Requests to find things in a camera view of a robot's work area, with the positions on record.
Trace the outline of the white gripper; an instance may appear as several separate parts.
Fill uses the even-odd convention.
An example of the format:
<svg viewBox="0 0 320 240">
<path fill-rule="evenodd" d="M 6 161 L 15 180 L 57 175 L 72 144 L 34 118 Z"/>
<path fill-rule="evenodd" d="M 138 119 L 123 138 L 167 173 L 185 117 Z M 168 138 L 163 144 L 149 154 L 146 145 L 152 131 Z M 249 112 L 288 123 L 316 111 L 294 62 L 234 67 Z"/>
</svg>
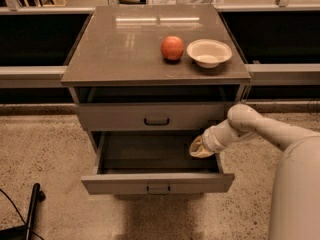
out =
<svg viewBox="0 0 320 240">
<path fill-rule="evenodd" d="M 227 120 L 211 126 L 197 136 L 190 145 L 189 153 L 195 158 L 207 158 L 220 153 L 229 144 L 242 140 L 247 135 L 233 127 Z"/>
</svg>

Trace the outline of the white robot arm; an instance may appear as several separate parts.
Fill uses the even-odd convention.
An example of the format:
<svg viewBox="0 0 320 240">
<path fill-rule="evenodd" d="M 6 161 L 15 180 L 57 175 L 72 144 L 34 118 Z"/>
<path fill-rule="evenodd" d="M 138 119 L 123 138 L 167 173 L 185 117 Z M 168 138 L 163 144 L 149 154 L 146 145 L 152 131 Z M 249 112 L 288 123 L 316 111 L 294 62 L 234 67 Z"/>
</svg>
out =
<svg viewBox="0 0 320 240">
<path fill-rule="evenodd" d="M 268 240 L 320 240 L 320 133 L 262 116 L 245 104 L 207 128 L 189 148 L 206 158 L 257 135 L 282 151 L 273 183 Z"/>
</svg>

